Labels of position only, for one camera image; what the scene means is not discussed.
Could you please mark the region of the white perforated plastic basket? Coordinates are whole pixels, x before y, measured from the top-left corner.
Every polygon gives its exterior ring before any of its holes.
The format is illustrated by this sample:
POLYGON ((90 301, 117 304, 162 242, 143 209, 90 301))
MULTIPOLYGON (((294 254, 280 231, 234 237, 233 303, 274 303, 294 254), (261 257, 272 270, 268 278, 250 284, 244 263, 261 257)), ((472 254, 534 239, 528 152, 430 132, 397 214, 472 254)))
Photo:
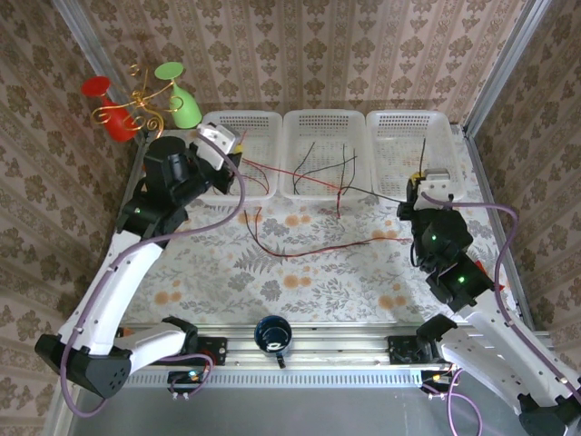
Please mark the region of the white perforated plastic basket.
POLYGON ((246 186, 245 206, 266 204, 276 193, 280 162, 282 116, 259 110, 224 110, 207 113, 205 123, 226 124, 241 135, 239 166, 246 186))
POLYGON ((371 190, 371 146, 357 111, 309 109, 283 117, 279 191, 294 202, 357 201, 371 190))
POLYGON ((373 111, 366 116, 373 150, 375 192, 404 201, 409 177, 417 171, 445 169, 446 187, 457 199, 467 189, 448 118, 422 110, 373 111))

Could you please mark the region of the red snack packet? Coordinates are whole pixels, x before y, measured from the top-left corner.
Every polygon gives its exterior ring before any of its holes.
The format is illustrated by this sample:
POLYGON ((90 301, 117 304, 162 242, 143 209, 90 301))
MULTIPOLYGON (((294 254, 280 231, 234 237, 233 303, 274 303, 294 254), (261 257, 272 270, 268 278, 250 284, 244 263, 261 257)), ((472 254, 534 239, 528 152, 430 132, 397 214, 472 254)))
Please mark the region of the red snack packet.
MULTIPOLYGON (((484 267, 483 263, 482 263, 480 260, 476 260, 476 261, 475 261, 475 265, 478 267, 478 269, 479 269, 481 272, 483 272, 483 273, 484 273, 484 274, 487 276, 487 271, 486 271, 486 269, 485 269, 485 267, 484 267)), ((503 284, 500 284, 500 285, 499 285, 499 290, 500 290, 500 291, 504 291, 505 287, 506 287, 505 285, 503 285, 503 284)))

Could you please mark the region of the green plastic wine glass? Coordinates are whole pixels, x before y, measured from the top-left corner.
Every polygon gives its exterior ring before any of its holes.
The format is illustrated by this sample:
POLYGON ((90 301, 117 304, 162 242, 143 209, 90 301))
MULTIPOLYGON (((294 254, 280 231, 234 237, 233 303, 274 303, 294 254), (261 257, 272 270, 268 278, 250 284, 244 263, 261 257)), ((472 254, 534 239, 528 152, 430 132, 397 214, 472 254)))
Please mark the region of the green plastic wine glass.
POLYGON ((192 129, 202 121, 202 112, 193 95, 176 82, 183 71, 182 63, 171 61, 159 65, 154 75, 157 79, 170 82, 172 93, 169 99, 169 111, 175 125, 180 129, 192 129))

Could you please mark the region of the small black controller board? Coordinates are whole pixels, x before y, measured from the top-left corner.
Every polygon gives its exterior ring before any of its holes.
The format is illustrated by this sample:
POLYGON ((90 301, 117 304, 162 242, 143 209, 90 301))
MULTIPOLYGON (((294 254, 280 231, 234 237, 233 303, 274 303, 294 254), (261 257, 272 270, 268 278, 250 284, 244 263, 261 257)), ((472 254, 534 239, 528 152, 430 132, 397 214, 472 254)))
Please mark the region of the small black controller board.
POLYGON ((452 378, 456 371, 422 371, 420 389, 426 394, 440 395, 447 394, 452 383, 452 378))
POLYGON ((168 391, 174 398, 190 397, 202 386, 205 373, 198 370, 170 372, 168 374, 168 391))

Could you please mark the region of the dark blue mug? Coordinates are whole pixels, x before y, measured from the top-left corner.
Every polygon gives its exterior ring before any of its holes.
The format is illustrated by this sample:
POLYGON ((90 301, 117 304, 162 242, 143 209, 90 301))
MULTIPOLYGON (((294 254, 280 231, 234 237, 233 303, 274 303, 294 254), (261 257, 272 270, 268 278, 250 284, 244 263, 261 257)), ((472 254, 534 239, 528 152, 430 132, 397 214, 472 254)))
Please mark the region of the dark blue mug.
POLYGON ((262 353, 274 357, 280 369, 286 368, 284 356, 292 342, 291 325, 286 319, 278 315, 262 318, 254 329, 253 338, 262 353))

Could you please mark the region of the grey metal panel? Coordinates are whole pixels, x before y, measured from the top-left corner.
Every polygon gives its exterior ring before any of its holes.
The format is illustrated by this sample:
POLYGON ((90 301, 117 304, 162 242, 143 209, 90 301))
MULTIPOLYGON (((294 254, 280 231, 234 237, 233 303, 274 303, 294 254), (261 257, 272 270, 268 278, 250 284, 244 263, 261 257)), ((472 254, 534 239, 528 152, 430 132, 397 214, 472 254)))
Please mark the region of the grey metal panel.
POLYGON ((94 417, 54 396, 42 436, 527 436, 516 414, 467 374, 456 398, 416 387, 209 384, 175 400, 160 384, 124 387, 94 417))

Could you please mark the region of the aluminium mounting rail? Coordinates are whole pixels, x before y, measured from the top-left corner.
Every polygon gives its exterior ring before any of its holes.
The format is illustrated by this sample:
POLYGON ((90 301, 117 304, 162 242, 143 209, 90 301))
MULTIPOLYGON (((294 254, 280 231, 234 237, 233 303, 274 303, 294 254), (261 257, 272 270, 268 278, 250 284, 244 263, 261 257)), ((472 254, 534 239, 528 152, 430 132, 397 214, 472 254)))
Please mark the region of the aluminium mounting rail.
MULTIPOLYGON (((68 379, 98 372, 110 372, 113 376, 127 377, 154 362, 175 362, 188 358, 203 358, 209 364, 212 359, 203 354, 178 356, 182 347, 198 336, 225 337, 228 340, 226 368, 247 370, 274 370, 279 367, 276 359, 261 352, 255 344, 252 327, 195 325, 167 318, 149 329, 137 329, 133 335, 116 338, 117 329, 101 327, 95 330, 96 339, 90 339, 87 331, 79 333, 71 347, 66 345, 72 330, 63 328, 56 336, 55 344, 41 340, 35 349, 46 352, 47 360, 54 366, 64 364, 68 379)), ((391 364, 387 352, 387 337, 414 335, 410 328, 394 328, 381 325, 355 325, 317 327, 292 326, 292 342, 285 353, 286 366, 292 369, 310 370, 339 367, 367 367, 377 364, 405 367, 419 365, 436 367, 443 364, 391 364)))

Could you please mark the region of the aluminium frame post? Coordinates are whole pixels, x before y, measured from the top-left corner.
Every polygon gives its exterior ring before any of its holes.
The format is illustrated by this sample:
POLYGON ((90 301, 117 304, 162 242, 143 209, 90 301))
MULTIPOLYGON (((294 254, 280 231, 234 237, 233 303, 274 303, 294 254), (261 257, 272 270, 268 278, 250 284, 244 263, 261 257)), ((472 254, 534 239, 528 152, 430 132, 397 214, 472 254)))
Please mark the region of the aluminium frame post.
POLYGON ((482 91, 464 122, 463 131, 466 137, 474 138, 478 133, 552 3, 553 0, 526 1, 482 91))
POLYGON ((86 61, 94 70, 87 87, 88 97, 98 98, 104 108, 113 108, 129 102, 128 92, 122 87, 122 77, 113 65, 112 58, 102 43, 82 8, 80 0, 51 0, 64 19, 74 40, 79 44, 86 61))

